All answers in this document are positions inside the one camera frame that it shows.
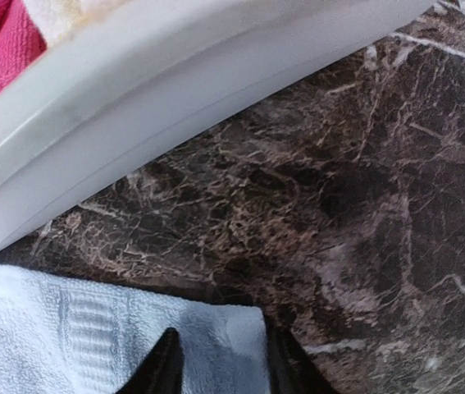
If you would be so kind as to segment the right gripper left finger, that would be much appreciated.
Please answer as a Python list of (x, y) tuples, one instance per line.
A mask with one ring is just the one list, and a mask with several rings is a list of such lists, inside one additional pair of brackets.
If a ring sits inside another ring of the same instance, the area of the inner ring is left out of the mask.
[(180, 334), (167, 328), (119, 394), (181, 394), (182, 382)]

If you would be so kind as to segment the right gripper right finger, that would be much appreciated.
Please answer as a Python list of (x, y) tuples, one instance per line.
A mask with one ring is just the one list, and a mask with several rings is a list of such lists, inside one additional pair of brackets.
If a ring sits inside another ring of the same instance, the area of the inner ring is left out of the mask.
[(274, 324), (267, 325), (267, 362), (271, 393), (333, 392), (293, 334)]

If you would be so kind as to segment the large light blue towel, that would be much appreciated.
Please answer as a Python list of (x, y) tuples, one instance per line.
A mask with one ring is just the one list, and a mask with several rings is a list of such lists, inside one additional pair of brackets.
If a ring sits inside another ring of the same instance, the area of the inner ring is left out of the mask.
[(185, 393), (267, 393), (262, 311), (0, 265), (0, 393), (113, 393), (168, 328)]

